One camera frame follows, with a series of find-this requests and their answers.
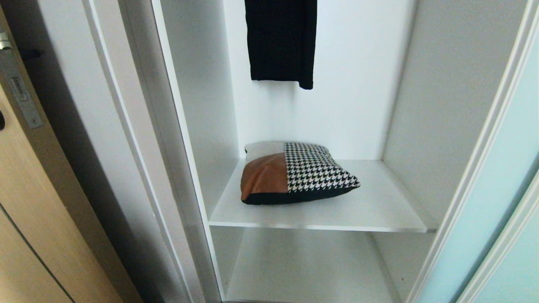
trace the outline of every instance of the brown leather panel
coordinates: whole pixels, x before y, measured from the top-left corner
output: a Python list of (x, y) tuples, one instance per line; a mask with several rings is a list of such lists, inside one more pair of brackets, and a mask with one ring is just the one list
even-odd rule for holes
[(249, 162), (241, 176), (241, 199), (260, 192), (288, 192), (285, 154), (260, 157)]

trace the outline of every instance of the pillow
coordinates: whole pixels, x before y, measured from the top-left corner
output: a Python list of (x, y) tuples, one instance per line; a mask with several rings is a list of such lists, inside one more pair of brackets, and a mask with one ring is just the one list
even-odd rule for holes
[(289, 204), (331, 198), (360, 187), (324, 146), (296, 142), (262, 142), (245, 147), (241, 177), (246, 204)]

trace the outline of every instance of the black garment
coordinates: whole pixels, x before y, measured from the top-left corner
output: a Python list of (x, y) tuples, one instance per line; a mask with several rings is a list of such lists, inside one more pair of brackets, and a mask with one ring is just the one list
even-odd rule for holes
[(313, 88), (316, 0), (245, 0), (252, 80)]

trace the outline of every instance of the closet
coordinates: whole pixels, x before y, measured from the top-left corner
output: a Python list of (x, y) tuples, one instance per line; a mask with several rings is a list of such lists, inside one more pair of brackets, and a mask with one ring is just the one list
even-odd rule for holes
[[(222, 300), (413, 300), (536, 3), (318, 0), (311, 91), (251, 81), (244, 0), (153, 9)], [(324, 145), (361, 187), (243, 204), (261, 141)]]

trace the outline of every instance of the lower shelf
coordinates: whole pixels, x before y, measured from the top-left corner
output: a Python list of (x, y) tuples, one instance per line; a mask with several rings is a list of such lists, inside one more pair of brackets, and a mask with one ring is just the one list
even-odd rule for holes
[(400, 302), (363, 232), (246, 229), (226, 299), (236, 302)]
[(338, 163), (357, 176), (361, 187), (329, 199), (288, 205), (241, 202), (240, 160), (209, 219), (213, 226), (384, 232), (435, 232), (432, 218), (383, 161)]

